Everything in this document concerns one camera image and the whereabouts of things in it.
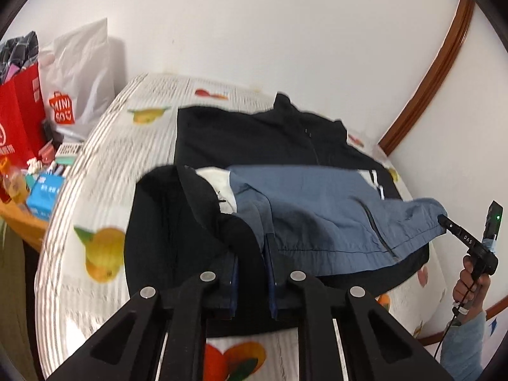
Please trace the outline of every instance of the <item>blue box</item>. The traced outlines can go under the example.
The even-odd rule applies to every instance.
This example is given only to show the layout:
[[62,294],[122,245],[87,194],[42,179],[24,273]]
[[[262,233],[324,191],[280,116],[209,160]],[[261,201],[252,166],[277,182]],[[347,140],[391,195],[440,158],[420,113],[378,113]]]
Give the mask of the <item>blue box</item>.
[[37,178],[30,196],[26,200],[26,205],[34,216],[42,220],[49,220],[63,183],[62,176],[42,174]]

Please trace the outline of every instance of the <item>bedsheet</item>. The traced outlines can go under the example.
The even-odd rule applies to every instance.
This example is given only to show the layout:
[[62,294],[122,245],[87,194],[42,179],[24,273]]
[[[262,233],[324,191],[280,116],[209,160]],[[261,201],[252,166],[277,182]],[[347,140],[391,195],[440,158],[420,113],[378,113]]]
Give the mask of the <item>bedsheet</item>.
[[[201,104],[255,113],[270,109],[273,99],[200,78],[155,73],[134,78],[115,98],[65,181],[42,246],[35,291],[37,346],[45,377],[129,299],[117,242],[129,222],[136,181],[173,161],[178,108]],[[375,143],[351,131],[348,142],[389,168],[402,198],[411,199]],[[111,242],[108,261],[96,262],[104,241]],[[431,244],[429,262],[378,302],[417,336],[444,294]],[[243,347],[264,354],[264,363],[249,380],[298,379],[296,330],[208,342],[224,357]]]

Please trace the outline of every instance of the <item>human hand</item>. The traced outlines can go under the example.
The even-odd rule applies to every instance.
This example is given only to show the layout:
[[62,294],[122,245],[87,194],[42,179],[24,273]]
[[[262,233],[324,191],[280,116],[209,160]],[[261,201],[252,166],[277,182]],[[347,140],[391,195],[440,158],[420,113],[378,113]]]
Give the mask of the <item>human hand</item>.
[[[464,295],[467,292],[467,289],[472,285],[473,279],[471,277],[471,273],[473,272],[473,264],[471,262],[470,256],[465,256],[462,260],[464,264],[464,269],[460,272],[460,279],[455,284],[453,288],[453,299],[457,302],[460,302]],[[483,310],[483,301],[487,295],[487,291],[490,286],[490,276],[487,274],[483,274],[478,279],[478,285],[473,285],[469,294],[467,294],[464,302],[473,300],[473,304],[469,309],[466,317],[462,321],[462,323],[466,323],[467,321],[475,318],[480,312]]]

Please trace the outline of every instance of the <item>yellow pear print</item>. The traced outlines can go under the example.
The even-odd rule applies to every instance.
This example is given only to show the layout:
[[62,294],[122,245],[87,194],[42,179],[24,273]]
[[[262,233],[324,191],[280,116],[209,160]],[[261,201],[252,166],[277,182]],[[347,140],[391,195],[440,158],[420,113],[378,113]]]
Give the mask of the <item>yellow pear print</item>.
[[420,322],[420,325],[418,325],[415,330],[413,331],[413,337],[417,337],[418,335],[420,335],[420,332],[422,332],[422,328],[423,328],[423,321]]
[[168,108],[164,109],[143,109],[143,110],[128,110],[133,114],[132,121],[136,124],[152,123],[161,117]]
[[397,171],[395,170],[395,168],[388,168],[388,171],[390,172],[390,174],[392,175],[392,179],[394,182],[398,182],[399,181],[399,174],[397,173]]
[[85,245],[88,275],[101,284],[113,280],[124,264],[125,233],[114,227],[105,227],[93,233],[75,226],[74,231]]

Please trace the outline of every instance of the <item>olive green fabric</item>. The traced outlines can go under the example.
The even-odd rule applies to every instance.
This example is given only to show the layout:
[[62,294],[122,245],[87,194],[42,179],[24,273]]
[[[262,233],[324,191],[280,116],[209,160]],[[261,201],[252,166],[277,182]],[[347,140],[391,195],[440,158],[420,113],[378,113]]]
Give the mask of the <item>olive green fabric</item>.
[[26,381],[37,381],[26,328],[23,241],[1,218],[0,344]]

